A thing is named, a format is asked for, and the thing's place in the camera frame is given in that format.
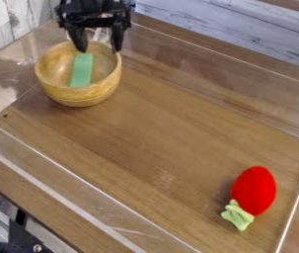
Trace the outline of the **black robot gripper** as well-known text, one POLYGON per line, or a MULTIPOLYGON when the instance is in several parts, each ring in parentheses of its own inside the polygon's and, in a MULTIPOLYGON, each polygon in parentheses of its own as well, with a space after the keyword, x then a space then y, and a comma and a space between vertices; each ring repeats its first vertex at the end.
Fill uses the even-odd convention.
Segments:
POLYGON ((88 47, 86 28, 111 28, 111 46, 123 48, 125 31, 131 27, 134 0, 59 0, 54 7, 58 23, 67 30, 75 48, 88 47))

